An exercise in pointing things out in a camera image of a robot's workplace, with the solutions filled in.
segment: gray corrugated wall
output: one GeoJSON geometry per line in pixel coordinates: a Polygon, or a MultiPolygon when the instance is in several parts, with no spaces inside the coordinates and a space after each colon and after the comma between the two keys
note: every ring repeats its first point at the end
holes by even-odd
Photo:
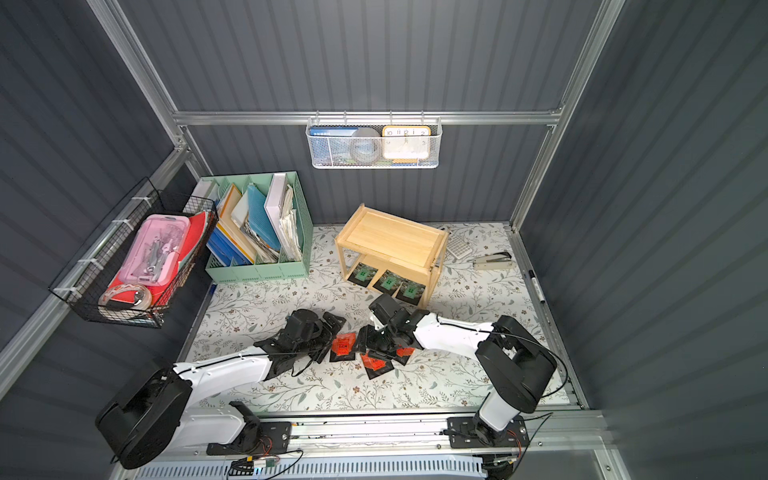
{"type": "Polygon", "coordinates": [[[522,228],[633,478],[764,478],[768,2],[631,2],[522,228]]]}
{"type": "Polygon", "coordinates": [[[598,0],[123,2],[181,110],[556,108],[598,0]]]}
{"type": "MultiPolygon", "coordinates": [[[[123,2],[181,110],[548,110],[598,0],[123,2]]],[[[544,127],[446,127],[435,170],[315,170],[301,127],[192,127],[215,174],[297,170],[315,223],[360,203],[508,220],[544,127]]]]}
{"type": "Polygon", "coordinates": [[[0,345],[170,143],[86,4],[0,2],[0,345]]]}
{"type": "MultiPolygon", "coordinates": [[[[0,346],[101,218],[173,147],[85,2],[0,2],[0,346]]],[[[190,191],[186,168],[169,185],[190,191]]],[[[0,478],[104,478],[100,408],[154,356],[175,359],[210,278],[162,330],[69,314],[0,401],[0,478]]]]}
{"type": "Polygon", "coordinates": [[[314,223],[344,223],[364,203],[417,221],[509,220],[546,127],[444,127],[440,165],[319,170],[304,127],[191,127],[215,174],[296,170],[314,223]]]}

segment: wooden shelf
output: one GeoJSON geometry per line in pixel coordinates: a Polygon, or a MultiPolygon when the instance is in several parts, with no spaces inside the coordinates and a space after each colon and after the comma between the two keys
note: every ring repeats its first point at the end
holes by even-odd
{"type": "Polygon", "coordinates": [[[425,286],[419,307],[426,306],[442,273],[448,233],[420,223],[379,212],[365,205],[346,223],[336,237],[336,249],[344,280],[358,263],[377,269],[370,286],[387,270],[425,286]],[[360,253],[347,269],[343,249],[360,253]]]}

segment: black marker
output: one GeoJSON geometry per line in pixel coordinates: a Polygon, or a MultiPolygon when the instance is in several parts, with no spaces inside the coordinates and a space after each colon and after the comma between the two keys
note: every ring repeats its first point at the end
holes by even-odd
{"type": "Polygon", "coordinates": [[[538,297],[538,301],[540,303],[546,302],[544,299],[544,290],[541,289],[541,285],[538,282],[538,278],[536,278],[536,275],[533,273],[533,270],[528,271],[528,276],[531,277],[531,283],[533,284],[533,290],[536,292],[536,296],[538,297]]]}

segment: zip tie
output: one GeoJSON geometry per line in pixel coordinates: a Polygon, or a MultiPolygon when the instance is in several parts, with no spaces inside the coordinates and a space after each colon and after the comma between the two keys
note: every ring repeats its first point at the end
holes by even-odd
{"type": "Polygon", "coordinates": [[[78,288],[76,286],[60,286],[60,287],[54,288],[53,291],[54,292],[62,292],[62,293],[65,293],[65,292],[77,293],[77,294],[80,293],[80,291],[78,290],[78,288]]]}
{"type": "Polygon", "coordinates": [[[144,200],[145,202],[147,202],[147,205],[149,205],[150,207],[152,206],[152,202],[149,201],[150,200],[149,197],[131,197],[131,200],[144,200]]]}
{"type": "Polygon", "coordinates": [[[81,258],[76,263],[93,263],[100,271],[104,269],[104,267],[99,262],[97,262],[95,258],[81,258]]]}
{"type": "Polygon", "coordinates": [[[123,220],[112,220],[111,223],[125,223],[126,225],[128,225],[128,228],[131,229],[131,232],[134,231],[134,228],[131,225],[131,222],[129,222],[127,218],[124,218],[123,220]]]}

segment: red wire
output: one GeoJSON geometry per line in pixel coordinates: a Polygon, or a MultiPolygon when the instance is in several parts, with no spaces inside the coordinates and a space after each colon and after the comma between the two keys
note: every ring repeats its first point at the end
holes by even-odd
{"type": "Polygon", "coordinates": [[[507,433],[515,437],[515,441],[518,443],[518,460],[519,460],[520,455],[523,454],[523,445],[521,445],[520,440],[518,439],[518,436],[515,435],[515,433],[512,430],[507,430],[507,433]]]}
{"type": "Polygon", "coordinates": [[[264,437],[264,438],[270,441],[270,447],[267,450],[264,451],[264,455],[261,455],[263,457],[266,457],[272,451],[272,439],[270,437],[264,437]]]}

